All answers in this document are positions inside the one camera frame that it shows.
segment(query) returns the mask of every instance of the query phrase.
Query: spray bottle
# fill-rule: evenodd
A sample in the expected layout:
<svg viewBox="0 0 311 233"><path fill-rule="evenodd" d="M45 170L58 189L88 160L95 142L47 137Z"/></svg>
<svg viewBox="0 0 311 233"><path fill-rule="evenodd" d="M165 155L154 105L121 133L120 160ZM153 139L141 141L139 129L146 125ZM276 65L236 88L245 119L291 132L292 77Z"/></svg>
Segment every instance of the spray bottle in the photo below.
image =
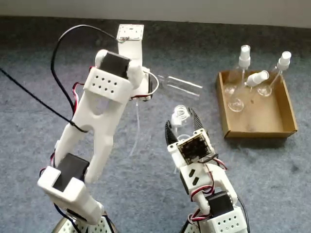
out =
<svg viewBox="0 0 311 233"><path fill-rule="evenodd" d="M254 87L269 78L269 73L263 70L248 76L247 81L240 84L229 99L228 107L233 112L241 112L244 109L244 99L252 99L256 94Z"/></svg>
<svg viewBox="0 0 311 233"><path fill-rule="evenodd" d="M270 84L264 82L258 86L257 91L260 95L268 97L272 94L276 83L281 80L283 72L288 69L291 63L291 56L292 54L288 51L282 53L282 56L278 60L276 66L270 71L270 79L273 79L272 82Z"/></svg>
<svg viewBox="0 0 311 233"><path fill-rule="evenodd" d="M250 50L251 48L248 45L241 46L239 63L229 72L225 82L225 95L227 97L230 97L237 86L244 83L244 80L248 77L248 68L251 64Z"/></svg>

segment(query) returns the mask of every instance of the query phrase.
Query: glass bottle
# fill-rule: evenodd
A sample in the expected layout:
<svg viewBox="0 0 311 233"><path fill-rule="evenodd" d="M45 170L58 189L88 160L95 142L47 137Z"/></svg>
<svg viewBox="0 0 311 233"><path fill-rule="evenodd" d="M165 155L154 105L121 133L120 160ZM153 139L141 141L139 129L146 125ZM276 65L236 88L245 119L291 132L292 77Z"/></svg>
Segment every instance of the glass bottle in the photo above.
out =
<svg viewBox="0 0 311 233"><path fill-rule="evenodd" d="M241 46L239 63L229 71L228 78L224 84L227 97L230 97L237 86L245 82L244 80L248 77L248 68L251 64L250 50L251 48L248 45Z"/></svg>
<svg viewBox="0 0 311 233"><path fill-rule="evenodd" d="M244 109L244 99L251 99L256 94L254 87L269 78L269 73L263 70L248 76L247 81L240 84L229 99L228 107L233 112L241 112Z"/></svg>
<svg viewBox="0 0 311 233"><path fill-rule="evenodd" d="M282 53L282 56L278 60L276 66L273 67L270 71L270 79L272 79L272 82L270 83L264 82L258 86L257 92L260 95L268 97L272 94L276 86L276 83L281 80L283 72L288 69L291 63L291 56L292 54L288 51Z"/></svg>
<svg viewBox="0 0 311 233"><path fill-rule="evenodd" d="M188 139L193 135L193 119L184 105L178 105L174 108L171 124L178 141Z"/></svg>

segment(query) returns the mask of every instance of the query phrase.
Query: perforated bracket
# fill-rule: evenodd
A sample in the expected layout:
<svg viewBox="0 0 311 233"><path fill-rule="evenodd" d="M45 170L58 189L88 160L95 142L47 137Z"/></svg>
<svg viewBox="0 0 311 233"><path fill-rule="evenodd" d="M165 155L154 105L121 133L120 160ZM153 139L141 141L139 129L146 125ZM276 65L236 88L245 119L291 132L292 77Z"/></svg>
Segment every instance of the perforated bracket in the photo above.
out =
<svg viewBox="0 0 311 233"><path fill-rule="evenodd" d="M247 224L239 206L234 210L200 222L201 233L247 233Z"/></svg>
<svg viewBox="0 0 311 233"><path fill-rule="evenodd" d="M200 233L200 229L196 225L192 225L186 221L180 233Z"/></svg>
<svg viewBox="0 0 311 233"><path fill-rule="evenodd" d="M84 85L84 90L119 103L126 103L129 98L125 93L132 92L133 86L127 79L92 68Z"/></svg>
<svg viewBox="0 0 311 233"><path fill-rule="evenodd" d="M102 217L97 225L88 225L84 222L74 220L81 233L117 233L111 222L108 222L106 217ZM52 233L77 233L72 223L63 218L54 228Z"/></svg>

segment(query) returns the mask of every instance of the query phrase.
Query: clear plastic tube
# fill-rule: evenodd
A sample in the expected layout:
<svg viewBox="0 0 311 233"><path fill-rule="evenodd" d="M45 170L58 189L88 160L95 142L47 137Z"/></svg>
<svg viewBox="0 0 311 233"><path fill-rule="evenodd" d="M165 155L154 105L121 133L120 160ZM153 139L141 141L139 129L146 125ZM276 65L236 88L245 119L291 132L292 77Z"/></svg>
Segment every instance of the clear plastic tube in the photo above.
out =
<svg viewBox="0 0 311 233"><path fill-rule="evenodd" d="M164 77L158 75L158 79L164 89L194 100L200 98L203 90L203 87L200 85L173 76Z"/></svg>
<svg viewBox="0 0 311 233"><path fill-rule="evenodd" d="M136 118L137 118L137 132L136 132L136 136L135 136L135 142L133 144L133 147L131 149L130 155L129 157L132 157L134 154L134 151L136 149L137 143L138 143L138 139L139 139L139 133L140 133L140 122L139 122L139 108L138 108L138 100L136 101Z"/></svg>

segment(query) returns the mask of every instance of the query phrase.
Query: gray carpet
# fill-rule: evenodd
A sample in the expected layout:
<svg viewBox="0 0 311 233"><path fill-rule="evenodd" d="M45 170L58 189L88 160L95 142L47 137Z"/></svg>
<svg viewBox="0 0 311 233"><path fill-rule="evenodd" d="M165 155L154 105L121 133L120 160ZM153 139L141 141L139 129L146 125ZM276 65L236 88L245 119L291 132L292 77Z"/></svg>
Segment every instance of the gray carpet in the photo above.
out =
<svg viewBox="0 0 311 233"><path fill-rule="evenodd" d="M76 24L91 24L116 34L120 20L2 17L0 66L62 114L69 105L50 73L57 38ZM155 74L173 75L205 87L199 102L159 90L139 104L141 135L136 133L130 102L115 134L115 145L101 178L89 185L121 233L177 233L194 210L166 151L164 124L178 104L192 105L211 141L227 164L227 175L247 207L252 233L310 232L310 74L311 30L199 24L145 24L143 62ZM239 47L251 46L253 69L267 69L281 52L293 53L286 82L299 131L282 140L224 140L215 91L219 70L231 68ZM117 51L109 38L90 30L74 32L62 44L56 72L70 91L83 82L96 52ZM65 122L32 100L6 77L0 77L0 232L50 232L60 215L36 186ZM76 149L89 158L92 136Z"/></svg>

